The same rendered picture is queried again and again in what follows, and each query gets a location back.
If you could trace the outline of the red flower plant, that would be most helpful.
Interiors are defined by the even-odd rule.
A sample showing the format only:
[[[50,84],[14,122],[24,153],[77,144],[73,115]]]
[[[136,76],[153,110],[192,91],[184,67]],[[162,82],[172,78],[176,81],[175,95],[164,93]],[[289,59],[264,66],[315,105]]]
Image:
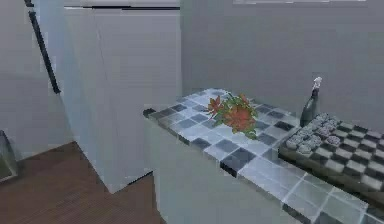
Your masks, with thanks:
[[[214,121],[214,127],[226,125],[231,128],[233,134],[243,133],[251,140],[257,139],[257,112],[244,94],[237,96],[228,94],[224,98],[220,96],[211,98],[207,106],[207,113]]]

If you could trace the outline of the checkered tile counter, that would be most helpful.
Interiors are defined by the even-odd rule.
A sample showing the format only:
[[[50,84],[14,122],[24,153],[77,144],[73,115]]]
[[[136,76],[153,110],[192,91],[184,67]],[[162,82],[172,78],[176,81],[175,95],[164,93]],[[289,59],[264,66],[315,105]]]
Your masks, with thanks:
[[[257,139],[216,126],[207,89],[143,114],[156,203],[166,224],[384,224],[384,210],[279,158],[296,129],[290,112],[261,104]]]

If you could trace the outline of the white fridge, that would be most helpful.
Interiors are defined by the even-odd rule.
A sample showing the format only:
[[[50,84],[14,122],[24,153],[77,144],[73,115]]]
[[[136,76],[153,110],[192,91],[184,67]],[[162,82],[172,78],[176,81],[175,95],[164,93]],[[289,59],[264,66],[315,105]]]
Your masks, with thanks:
[[[31,0],[73,135],[110,193],[148,174],[144,116],[181,94],[181,0]]]

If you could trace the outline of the dark spray bottle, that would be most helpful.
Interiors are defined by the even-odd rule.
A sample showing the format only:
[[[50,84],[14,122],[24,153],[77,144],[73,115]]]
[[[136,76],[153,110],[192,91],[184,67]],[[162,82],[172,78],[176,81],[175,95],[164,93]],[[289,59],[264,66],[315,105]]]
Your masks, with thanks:
[[[314,85],[312,87],[311,96],[306,102],[300,117],[300,126],[306,126],[316,115],[316,107],[319,95],[319,89],[321,86],[322,78],[316,77],[314,79]]]

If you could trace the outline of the black white chessboard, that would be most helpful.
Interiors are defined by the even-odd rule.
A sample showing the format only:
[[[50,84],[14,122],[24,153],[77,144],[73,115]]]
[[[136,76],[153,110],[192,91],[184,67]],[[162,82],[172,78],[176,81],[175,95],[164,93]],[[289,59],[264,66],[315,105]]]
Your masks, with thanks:
[[[295,131],[279,157],[366,200],[384,204],[384,134],[321,113]]]

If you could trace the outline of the grey bin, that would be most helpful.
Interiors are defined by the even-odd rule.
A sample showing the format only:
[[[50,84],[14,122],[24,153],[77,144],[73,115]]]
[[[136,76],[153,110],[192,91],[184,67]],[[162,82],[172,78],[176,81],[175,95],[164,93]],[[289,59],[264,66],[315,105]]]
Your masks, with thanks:
[[[0,130],[0,183],[18,176],[18,164],[11,143]]]

